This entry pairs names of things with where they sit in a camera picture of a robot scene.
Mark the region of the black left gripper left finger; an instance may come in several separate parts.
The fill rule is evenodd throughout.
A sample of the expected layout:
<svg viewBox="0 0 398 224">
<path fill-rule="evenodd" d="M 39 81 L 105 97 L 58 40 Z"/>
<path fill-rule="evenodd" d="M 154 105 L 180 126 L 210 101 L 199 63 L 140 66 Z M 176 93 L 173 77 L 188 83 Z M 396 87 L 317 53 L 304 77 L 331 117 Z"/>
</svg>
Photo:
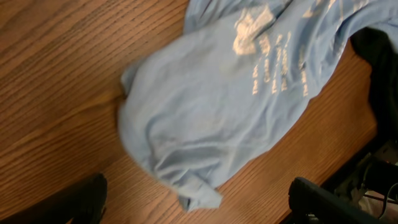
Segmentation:
<svg viewBox="0 0 398 224">
<path fill-rule="evenodd" d="M 2 219 L 1 224 L 99 224 L 107 194 L 108 182 L 97 173 Z"/>
</svg>

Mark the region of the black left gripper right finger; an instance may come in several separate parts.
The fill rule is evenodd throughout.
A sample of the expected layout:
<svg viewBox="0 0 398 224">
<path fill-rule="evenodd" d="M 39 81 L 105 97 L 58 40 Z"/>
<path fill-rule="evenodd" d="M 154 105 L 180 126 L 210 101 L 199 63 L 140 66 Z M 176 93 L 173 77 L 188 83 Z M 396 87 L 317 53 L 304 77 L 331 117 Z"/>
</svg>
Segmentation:
<svg viewBox="0 0 398 224">
<path fill-rule="evenodd" d="M 289 207 L 295 223 L 311 223 L 310 215 L 314 215 L 320 223 L 381 223 L 303 177 L 295 178 L 289 187 Z"/>
</svg>

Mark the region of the light blue printed t-shirt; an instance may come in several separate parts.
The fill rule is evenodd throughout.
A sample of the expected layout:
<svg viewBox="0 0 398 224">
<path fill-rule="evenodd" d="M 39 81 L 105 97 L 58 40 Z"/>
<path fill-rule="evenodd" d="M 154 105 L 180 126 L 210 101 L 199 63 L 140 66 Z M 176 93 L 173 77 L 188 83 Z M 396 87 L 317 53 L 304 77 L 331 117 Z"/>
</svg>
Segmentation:
<svg viewBox="0 0 398 224">
<path fill-rule="evenodd" d="M 217 187 L 288 132 L 365 27 L 396 43 L 397 2 L 190 1 L 183 35 L 121 77 L 121 142 L 184 210 L 217 208 Z"/>
</svg>

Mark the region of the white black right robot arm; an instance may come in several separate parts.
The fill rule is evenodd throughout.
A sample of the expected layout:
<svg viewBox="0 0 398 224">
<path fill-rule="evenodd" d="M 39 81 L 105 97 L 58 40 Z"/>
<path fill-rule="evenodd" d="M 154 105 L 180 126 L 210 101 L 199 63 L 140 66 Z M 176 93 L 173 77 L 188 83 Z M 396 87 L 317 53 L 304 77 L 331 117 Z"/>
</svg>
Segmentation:
<svg viewBox="0 0 398 224">
<path fill-rule="evenodd" d="M 365 28 L 351 36 L 354 51 L 372 67 L 369 102 L 377 136 L 323 185 L 297 177 L 289 188 L 295 223 L 382 223 L 397 203 L 397 53 L 387 34 Z M 374 217 L 360 209 L 366 191 L 383 195 Z"/>
</svg>

